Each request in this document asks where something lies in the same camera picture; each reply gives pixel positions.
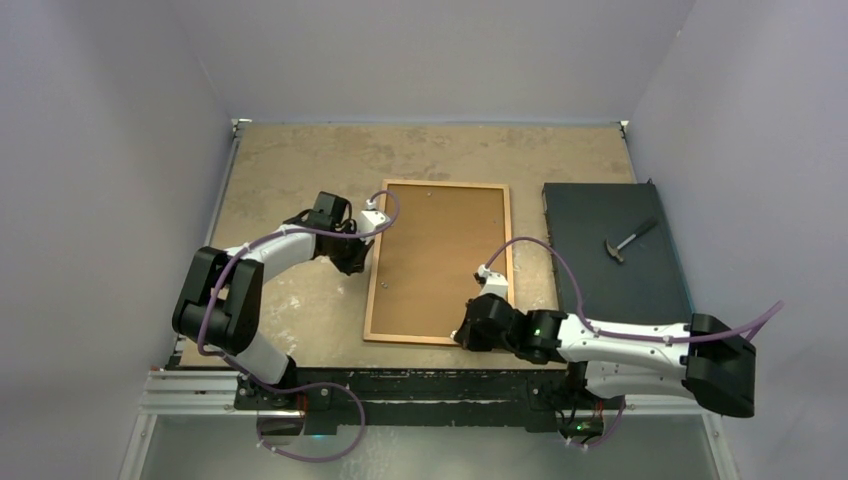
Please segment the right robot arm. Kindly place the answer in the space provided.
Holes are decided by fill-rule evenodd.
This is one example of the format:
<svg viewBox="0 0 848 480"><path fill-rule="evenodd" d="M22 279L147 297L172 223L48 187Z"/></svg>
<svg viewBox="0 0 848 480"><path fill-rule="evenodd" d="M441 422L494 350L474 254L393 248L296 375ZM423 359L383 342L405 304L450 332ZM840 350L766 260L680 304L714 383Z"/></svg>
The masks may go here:
<svg viewBox="0 0 848 480"><path fill-rule="evenodd" d="M555 310L522 312L486 294L466 304L452 340L474 352L503 350L536 365L562 363L561 392L576 407L627 395L677 396L713 413L755 414L756 348L711 315L633 325Z"/></svg>

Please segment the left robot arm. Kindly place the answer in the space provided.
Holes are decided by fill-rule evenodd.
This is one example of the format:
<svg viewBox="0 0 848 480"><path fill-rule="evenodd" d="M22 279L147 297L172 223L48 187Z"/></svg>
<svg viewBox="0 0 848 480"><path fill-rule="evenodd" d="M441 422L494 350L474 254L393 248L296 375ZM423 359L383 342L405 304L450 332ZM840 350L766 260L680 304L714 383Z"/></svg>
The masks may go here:
<svg viewBox="0 0 848 480"><path fill-rule="evenodd" d="M359 274L375 238L393 221L374 197L355 212L346 198L322 191L312 207L263 237L228 249L204 246L192 258L172 328L200 355L240 370L272 408L287 408L298 395L297 366L259 331L265 284L320 258L345 275Z"/></svg>

